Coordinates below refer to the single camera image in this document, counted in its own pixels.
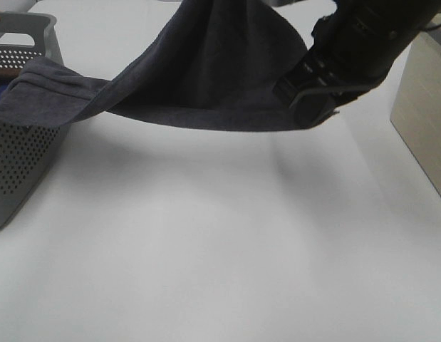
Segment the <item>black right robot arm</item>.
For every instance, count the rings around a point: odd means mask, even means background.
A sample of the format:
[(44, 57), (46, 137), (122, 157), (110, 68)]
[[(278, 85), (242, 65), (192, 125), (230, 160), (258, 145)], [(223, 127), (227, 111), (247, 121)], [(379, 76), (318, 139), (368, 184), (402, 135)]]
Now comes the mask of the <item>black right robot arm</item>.
[(441, 1), (337, 1), (313, 28), (313, 45), (274, 87), (297, 128), (308, 129), (336, 108), (377, 88), (395, 59), (431, 20)]

